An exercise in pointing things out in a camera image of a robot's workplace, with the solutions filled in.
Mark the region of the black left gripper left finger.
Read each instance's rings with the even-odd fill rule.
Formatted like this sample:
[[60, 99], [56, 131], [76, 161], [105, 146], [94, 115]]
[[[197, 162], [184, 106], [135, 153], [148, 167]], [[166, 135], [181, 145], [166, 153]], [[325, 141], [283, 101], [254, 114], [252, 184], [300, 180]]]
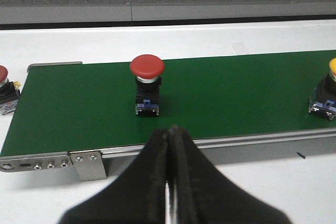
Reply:
[[167, 130], [154, 130], [114, 182], [66, 211], [60, 223], [165, 223], [167, 139]]

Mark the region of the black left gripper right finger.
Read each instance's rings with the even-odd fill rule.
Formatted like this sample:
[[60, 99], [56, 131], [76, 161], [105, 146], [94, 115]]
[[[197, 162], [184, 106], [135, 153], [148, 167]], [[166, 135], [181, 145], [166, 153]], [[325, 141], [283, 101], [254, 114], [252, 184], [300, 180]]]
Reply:
[[282, 211], [224, 176], [186, 129], [169, 130], [169, 184], [176, 223], [290, 223]]

